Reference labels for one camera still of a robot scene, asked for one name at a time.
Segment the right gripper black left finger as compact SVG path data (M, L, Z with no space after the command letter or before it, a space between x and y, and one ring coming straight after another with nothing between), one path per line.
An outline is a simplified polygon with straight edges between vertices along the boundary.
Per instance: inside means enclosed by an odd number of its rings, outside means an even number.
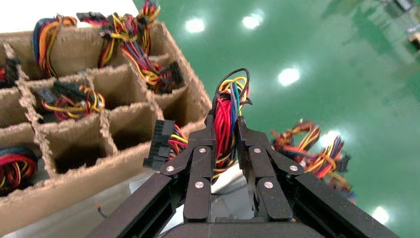
M169 161L165 174L171 177L170 194L177 207L184 205L183 222L210 221L210 194L215 163L214 116L209 113L205 128L191 132L187 149Z

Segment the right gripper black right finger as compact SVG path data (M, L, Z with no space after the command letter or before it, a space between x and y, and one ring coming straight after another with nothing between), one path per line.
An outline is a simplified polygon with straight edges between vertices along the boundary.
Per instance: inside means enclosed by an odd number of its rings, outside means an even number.
M254 216L265 222L290 222L292 208L281 182L303 174L303 167L271 147L267 135L247 127L237 119L237 156L246 178Z

